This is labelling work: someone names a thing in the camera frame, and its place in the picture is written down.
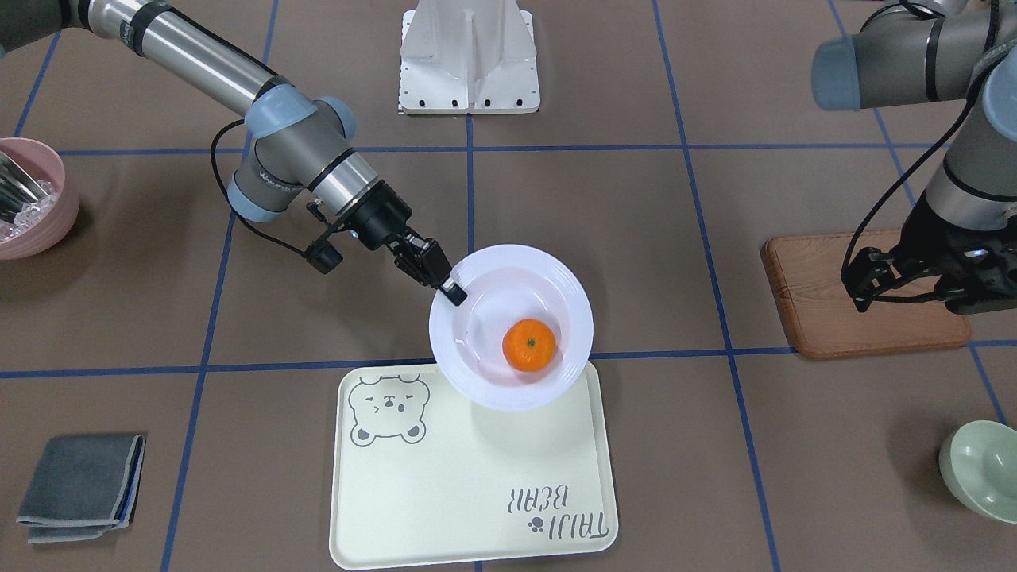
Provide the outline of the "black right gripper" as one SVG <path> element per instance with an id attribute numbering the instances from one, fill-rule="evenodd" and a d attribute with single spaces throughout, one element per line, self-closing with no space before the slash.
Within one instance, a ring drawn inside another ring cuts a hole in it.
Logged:
<path id="1" fill-rule="evenodd" d="M 468 294 L 453 272 L 446 275 L 442 246 L 414 231 L 409 225 L 411 217 L 411 207 L 385 181 L 378 181 L 350 214 L 350 231 L 367 249 L 384 246 L 400 271 L 424 286 L 437 288 L 454 307 L 461 307 Z"/>

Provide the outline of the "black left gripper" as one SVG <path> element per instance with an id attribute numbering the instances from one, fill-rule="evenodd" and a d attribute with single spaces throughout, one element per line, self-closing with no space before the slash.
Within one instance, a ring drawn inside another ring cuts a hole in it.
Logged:
<path id="1" fill-rule="evenodd" d="M 945 240 L 953 228 L 934 213 L 925 195 L 915 204 L 901 228 L 899 242 L 887 251 L 876 247 L 856 250 L 858 239 L 874 211 L 868 214 L 849 242 L 841 282 L 854 307 L 866 312 L 874 303 L 952 303 L 965 296 L 964 286 L 947 269 Z M 888 296 L 919 279 L 936 276 L 933 290 L 918 296 Z"/>

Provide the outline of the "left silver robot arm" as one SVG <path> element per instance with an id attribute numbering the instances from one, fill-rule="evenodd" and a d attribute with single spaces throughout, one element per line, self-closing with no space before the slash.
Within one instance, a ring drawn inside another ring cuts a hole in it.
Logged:
<path id="1" fill-rule="evenodd" d="M 943 303 L 952 314 L 1015 307 L 1016 107 L 1013 1 L 885 1 L 853 35 L 824 42 L 811 94 L 824 110 L 961 102 L 951 126 L 876 201 L 850 238 L 841 282 L 874 303 Z M 919 166 L 942 155 L 888 250 L 869 223 Z"/>

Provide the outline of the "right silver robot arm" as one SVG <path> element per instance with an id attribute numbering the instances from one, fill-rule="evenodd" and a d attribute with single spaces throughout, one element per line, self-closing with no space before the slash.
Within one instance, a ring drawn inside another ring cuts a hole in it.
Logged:
<path id="1" fill-rule="evenodd" d="M 321 274 L 340 265 L 331 236 L 349 232 L 367 249 L 386 249 L 395 266 L 456 307 L 467 293 L 435 239 L 409 225 L 411 207 L 353 148 L 355 122 L 335 98 L 312 100 L 268 65 L 182 14 L 166 1 L 4 1 L 2 51 L 85 28 L 116 40 L 232 110 L 252 152 L 222 192 L 247 228 L 279 217 L 302 191 L 324 231 L 299 250 Z"/>

